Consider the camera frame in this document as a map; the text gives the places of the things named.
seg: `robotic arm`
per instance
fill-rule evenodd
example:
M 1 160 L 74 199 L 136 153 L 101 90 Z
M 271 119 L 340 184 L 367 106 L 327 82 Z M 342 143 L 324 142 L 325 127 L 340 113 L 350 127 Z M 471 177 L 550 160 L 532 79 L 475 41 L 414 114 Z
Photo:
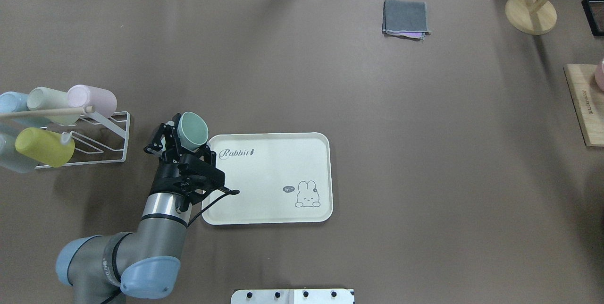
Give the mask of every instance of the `robotic arm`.
M 177 126 L 181 114 L 157 128 L 145 153 L 157 155 L 159 166 L 136 233 L 91 236 L 73 240 L 60 252 L 56 272 L 74 288 L 75 304 L 123 304 L 126 296 L 164 298 L 172 293 L 180 268 L 191 206 L 214 190 L 216 201 L 239 190 L 224 186 L 216 168 L 216 152 L 207 144 L 196 152 L 181 146 Z

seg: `cup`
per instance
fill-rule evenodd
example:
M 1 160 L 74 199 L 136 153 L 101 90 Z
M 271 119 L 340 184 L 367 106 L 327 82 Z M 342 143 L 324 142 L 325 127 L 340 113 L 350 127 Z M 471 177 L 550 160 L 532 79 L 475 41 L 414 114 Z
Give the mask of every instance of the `cup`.
M 77 84 L 67 92 L 67 103 L 70 107 L 94 106 L 97 113 L 108 118 L 117 108 L 115 95 L 107 89 Z
M 6 92 L 0 95 L 0 113 L 26 112 L 27 94 L 17 92 Z M 44 127 L 50 122 L 49 119 L 38 118 L 16 118 L 14 121 L 28 127 Z
M 0 133 L 0 166 L 17 173 L 27 173 L 36 168 L 38 162 L 17 152 L 15 137 Z
M 596 67 L 596 83 L 604 92 L 604 59 L 602 59 Z
M 69 108 L 67 93 L 47 87 L 38 87 L 30 92 L 27 107 L 30 110 Z M 76 123 L 80 115 L 52 115 L 48 118 L 59 125 L 69 126 Z
M 33 160 L 48 166 L 61 167 L 71 159 L 76 149 L 76 144 L 71 137 L 65 144 L 61 142 L 62 137 L 59 133 L 29 127 L 19 133 L 15 148 L 17 152 Z
M 208 141 L 208 125 L 196 113 L 183 113 L 176 131 L 181 139 L 181 145 L 190 151 L 195 151 Z

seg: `gray folded cloth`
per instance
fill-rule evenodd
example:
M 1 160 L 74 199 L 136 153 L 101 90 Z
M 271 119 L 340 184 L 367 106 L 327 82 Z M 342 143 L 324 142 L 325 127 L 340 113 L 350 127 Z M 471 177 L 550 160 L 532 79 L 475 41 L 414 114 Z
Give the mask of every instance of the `gray folded cloth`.
M 428 30 L 428 12 L 422 1 L 384 1 L 382 33 L 423 39 Z

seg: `white tray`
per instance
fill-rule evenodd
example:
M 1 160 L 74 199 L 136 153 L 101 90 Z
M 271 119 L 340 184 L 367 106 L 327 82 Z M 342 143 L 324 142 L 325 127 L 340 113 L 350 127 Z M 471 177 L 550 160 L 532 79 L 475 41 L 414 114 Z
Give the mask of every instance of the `white tray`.
M 240 190 L 203 213 L 212 225 L 321 222 L 334 211 L 329 141 L 320 133 L 232 134 L 210 139 L 225 186 Z M 214 191 L 202 203 L 222 194 Z

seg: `tray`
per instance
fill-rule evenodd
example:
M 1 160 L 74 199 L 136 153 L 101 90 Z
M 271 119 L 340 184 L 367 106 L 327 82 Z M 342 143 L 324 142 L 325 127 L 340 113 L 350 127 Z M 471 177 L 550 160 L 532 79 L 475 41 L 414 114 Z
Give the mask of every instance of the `tray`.
M 564 66 L 583 141 L 604 147 L 604 92 L 596 84 L 595 71 L 596 65 Z
M 210 139 L 225 186 L 241 191 L 203 213 L 211 225 L 321 222 L 334 211 L 329 141 L 320 133 L 231 134 Z M 213 192 L 202 203 L 221 195 Z

